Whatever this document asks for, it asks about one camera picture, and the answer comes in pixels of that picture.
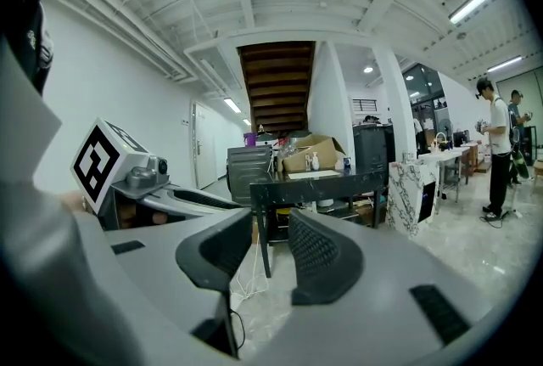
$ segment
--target window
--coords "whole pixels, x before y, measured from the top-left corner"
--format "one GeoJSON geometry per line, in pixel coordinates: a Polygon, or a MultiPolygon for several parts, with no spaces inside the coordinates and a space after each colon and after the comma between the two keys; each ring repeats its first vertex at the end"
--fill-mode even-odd
{"type": "Polygon", "coordinates": [[[355,114],[377,112],[377,100],[353,99],[353,110],[355,111],[355,114]]]}

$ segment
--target white t-shirt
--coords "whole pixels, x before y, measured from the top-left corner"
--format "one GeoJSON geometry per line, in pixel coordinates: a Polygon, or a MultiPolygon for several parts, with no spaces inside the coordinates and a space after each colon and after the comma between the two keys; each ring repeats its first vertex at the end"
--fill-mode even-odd
{"type": "Polygon", "coordinates": [[[493,155],[503,155],[511,151],[509,142],[509,109],[503,99],[497,96],[490,104],[490,125],[492,127],[505,127],[506,131],[501,134],[489,133],[490,147],[493,155]]]}

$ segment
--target sneakers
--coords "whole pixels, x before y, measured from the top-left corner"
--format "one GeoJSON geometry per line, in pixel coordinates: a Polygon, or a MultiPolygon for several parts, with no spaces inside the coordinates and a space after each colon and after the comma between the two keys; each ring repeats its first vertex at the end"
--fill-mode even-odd
{"type": "Polygon", "coordinates": [[[501,217],[499,215],[496,215],[494,212],[489,212],[486,217],[484,217],[484,220],[488,222],[498,221],[500,219],[501,217]]]}

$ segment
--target white pillar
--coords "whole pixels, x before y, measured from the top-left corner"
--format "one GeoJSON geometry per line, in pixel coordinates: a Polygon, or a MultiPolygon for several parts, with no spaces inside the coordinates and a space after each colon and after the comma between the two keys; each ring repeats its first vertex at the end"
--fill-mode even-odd
{"type": "Polygon", "coordinates": [[[392,49],[382,44],[373,47],[373,54],[389,97],[390,115],[394,125],[396,160],[402,162],[404,153],[411,153],[414,158],[417,158],[411,104],[398,60],[392,49]]]}

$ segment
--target man in white shirt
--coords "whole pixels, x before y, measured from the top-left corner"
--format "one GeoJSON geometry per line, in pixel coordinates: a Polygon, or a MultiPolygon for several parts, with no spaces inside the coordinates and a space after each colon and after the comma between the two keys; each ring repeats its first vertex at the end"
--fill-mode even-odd
{"type": "Polygon", "coordinates": [[[485,100],[490,101],[490,126],[482,132],[489,134],[492,149],[492,173],[490,175],[490,204],[483,207],[486,221],[495,221],[501,217],[501,207],[506,199],[509,181],[509,160],[511,143],[509,141],[509,109],[505,101],[494,93],[492,83],[485,77],[477,81],[477,91],[485,100]]]}

